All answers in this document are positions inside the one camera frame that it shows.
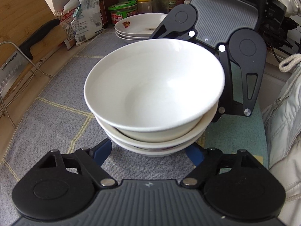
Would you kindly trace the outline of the grey blue checked towel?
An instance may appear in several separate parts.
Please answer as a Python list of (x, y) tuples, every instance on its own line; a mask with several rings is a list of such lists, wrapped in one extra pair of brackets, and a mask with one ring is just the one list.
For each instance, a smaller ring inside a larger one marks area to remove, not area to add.
[[(85, 44), (48, 83), (18, 125), (1, 161), (1, 225), (11, 225), (19, 214), (11, 199), (16, 183), (50, 150), (72, 153), (94, 147), (107, 135), (85, 104), (86, 77), (102, 57), (123, 47), (112, 27)], [(224, 153), (245, 148), (264, 166), (268, 164), (262, 115), (259, 107), (251, 117), (224, 115), (210, 124), (199, 144)], [(114, 144), (102, 168), (117, 181), (181, 180), (194, 168), (185, 152), (167, 157), (142, 156)]]

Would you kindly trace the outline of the bamboo cutting board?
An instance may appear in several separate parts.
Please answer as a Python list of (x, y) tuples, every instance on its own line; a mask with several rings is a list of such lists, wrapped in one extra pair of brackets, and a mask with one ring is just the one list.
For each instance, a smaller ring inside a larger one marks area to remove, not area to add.
[[(1, 0), (1, 42), (20, 46), (45, 23), (55, 19), (45, 0)], [(36, 63), (66, 39), (58, 25), (31, 48)]]

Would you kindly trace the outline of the white fruit plate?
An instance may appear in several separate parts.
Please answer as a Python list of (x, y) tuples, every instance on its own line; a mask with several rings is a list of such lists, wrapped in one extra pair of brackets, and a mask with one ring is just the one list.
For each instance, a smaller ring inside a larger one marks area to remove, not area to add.
[(118, 31), (115, 31), (115, 33), (121, 35), (121, 36), (124, 36), (125, 38), (131, 38), (131, 39), (134, 39), (134, 38), (138, 38), (138, 39), (142, 39), (142, 38), (146, 38), (146, 37), (135, 37), (135, 36), (128, 36), (128, 35), (124, 35), (124, 34), (121, 34), (119, 33)]
[(149, 37), (166, 16), (164, 13), (133, 15), (117, 22), (114, 29), (122, 35)]
[(134, 42), (139, 42), (139, 41), (144, 41), (144, 40), (148, 40), (148, 38), (142, 38), (142, 39), (138, 39), (138, 38), (134, 38), (134, 39), (131, 39), (131, 38), (125, 38), (124, 36), (121, 36), (119, 34), (115, 34), (119, 39), (122, 39), (124, 42), (128, 43), (128, 44), (131, 44), (131, 43), (134, 43)]

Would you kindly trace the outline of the white clipped food bag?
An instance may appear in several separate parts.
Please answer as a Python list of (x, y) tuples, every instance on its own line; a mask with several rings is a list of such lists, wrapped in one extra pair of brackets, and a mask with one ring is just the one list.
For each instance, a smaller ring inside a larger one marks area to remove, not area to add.
[(79, 0), (80, 5), (75, 9), (73, 21), (70, 23), (75, 32), (76, 45), (103, 31), (99, 0)]

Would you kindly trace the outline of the black handled kitchen knife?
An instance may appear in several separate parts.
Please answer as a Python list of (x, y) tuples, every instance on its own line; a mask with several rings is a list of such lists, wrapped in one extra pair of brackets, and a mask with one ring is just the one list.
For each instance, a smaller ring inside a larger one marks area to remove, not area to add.
[(25, 40), (19, 48), (31, 59), (34, 57), (30, 51), (31, 47), (36, 43), (40, 42), (45, 36), (56, 26), (60, 24), (58, 18), (48, 21), (43, 26), (41, 26), (37, 31), (35, 31), (27, 40)]

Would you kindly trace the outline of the green lidded sauce tub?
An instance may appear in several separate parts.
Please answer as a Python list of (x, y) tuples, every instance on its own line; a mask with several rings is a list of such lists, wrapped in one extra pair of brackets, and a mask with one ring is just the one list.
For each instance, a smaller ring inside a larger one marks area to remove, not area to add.
[(138, 14), (137, 2), (136, 1), (126, 1), (108, 8), (111, 13), (111, 21), (115, 25), (124, 18)]

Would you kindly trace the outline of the red clipped food bag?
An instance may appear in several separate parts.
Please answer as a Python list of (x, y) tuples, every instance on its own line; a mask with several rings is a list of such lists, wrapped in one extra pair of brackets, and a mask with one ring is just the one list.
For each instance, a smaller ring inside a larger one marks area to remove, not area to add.
[(76, 43), (75, 31), (71, 26), (71, 22), (74, 20), (73, 14), (75, 9), (80, 5), (79, 0), (70, 0), (63, 8), (61, 12), (55, 11), (54, 15), (60, 19), (60, 25), (67, 34), (67, 39), (64, 40), (67, 49), (70, 50)]

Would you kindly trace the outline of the yellow lidded spice jar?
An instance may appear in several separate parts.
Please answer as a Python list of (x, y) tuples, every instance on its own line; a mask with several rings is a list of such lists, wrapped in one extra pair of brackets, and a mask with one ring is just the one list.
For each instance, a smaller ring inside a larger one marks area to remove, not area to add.
[(137, 0), (137, 8), (139, 14), (151, 13), (152, 12), (151, 0)]

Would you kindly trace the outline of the white bowl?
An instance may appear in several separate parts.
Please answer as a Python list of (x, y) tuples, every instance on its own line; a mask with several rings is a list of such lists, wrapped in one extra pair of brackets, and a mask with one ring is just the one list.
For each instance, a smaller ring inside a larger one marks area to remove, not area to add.
[(187, 148), (199, 139), (208, 126), (200, 121), (190, 132), (180, 138), (167, 142), (153, 143), (134, 140), (102, 121), (98, 123), (114, 143), (126, 150), (149, 157), (168, 156)]
[(193, 129), (225, 85), (219, 60), (183, 40), (149, 39), (121, 47), (98, 62), (84, 85), (90, 111), (131, 138), (141, 132)]
[[(213, 117), (215, 116), (217, 108), (218, 108), (218, 103), (216, 103), (206, 114), (204, 114), (203, 117), (200, 119), (200, 121), (203, 124), (209, 125), (211, 123)], [(174, 128), (174, 129), (170, 129), (167, 131), (160, 131), (160, 132), (150, 132), (150, 133), (141, 132), (139, 134), (141, 134), (143, 137), (146, 137), (146, 141), (143, 141), (141, 138), (136, 138), (136, 139), (132, 138), (132, 139), (141, 141), (141, 142), (153, 142), (153, 143), (167, 142), (167, 141), (174, 140), (176, 138), (180, 138), (185, 135), (185, 134), (183, 134), (183, 135), (181, 134), (181, 131), (179, 128)]]

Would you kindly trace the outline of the dark soy sauce bottle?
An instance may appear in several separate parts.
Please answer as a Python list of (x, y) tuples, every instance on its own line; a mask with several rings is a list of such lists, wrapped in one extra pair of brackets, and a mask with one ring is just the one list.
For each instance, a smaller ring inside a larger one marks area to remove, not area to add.
[(102, 20), (103, 28), (106, 29), (108, 27), (108, 19), (105, 10), (104, 0), (99, 0), (100, 2), (100, 17)]

